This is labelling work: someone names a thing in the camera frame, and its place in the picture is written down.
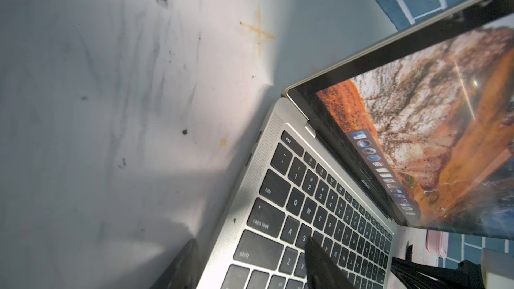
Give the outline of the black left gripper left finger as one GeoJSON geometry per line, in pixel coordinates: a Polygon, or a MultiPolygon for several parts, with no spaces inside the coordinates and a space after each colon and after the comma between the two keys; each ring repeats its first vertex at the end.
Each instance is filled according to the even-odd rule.
{"type": "Polygon", "coordinates": [[[199,277],[198,242],[196,239],[190,239],[153,283],[151,289],[195,289],[199,277]]]}

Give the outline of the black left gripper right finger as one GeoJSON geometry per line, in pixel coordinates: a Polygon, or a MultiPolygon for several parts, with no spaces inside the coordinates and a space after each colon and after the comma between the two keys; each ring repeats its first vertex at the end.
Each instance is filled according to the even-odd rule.
{"type": "Polygon", "coordinates": [[[305,243],[307,284],[310,289],[354,288],[318,242],[309,236],[305,243]]]}

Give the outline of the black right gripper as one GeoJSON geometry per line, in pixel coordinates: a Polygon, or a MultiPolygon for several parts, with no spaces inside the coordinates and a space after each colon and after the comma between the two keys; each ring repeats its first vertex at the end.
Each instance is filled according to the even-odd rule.
{"type": "Polygon", "coordinates": [[[481,288],[481,266],[468,260],[448,269],[413,262],[414,246],[406,247],[406,259],[393,258],[390,270],[406,288],[481,288]]]}

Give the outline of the silver laptop with mountain wallpaper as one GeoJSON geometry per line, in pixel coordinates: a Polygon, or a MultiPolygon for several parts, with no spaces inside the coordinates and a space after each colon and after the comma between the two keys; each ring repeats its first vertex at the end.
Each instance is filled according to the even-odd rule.
{"type": "Polygon", "coordinates": [[[468,0],[288,87],[199,288],[309,288],[312,236],[385,288],[399,227],[513,239],[513,0],[468,0]]]}

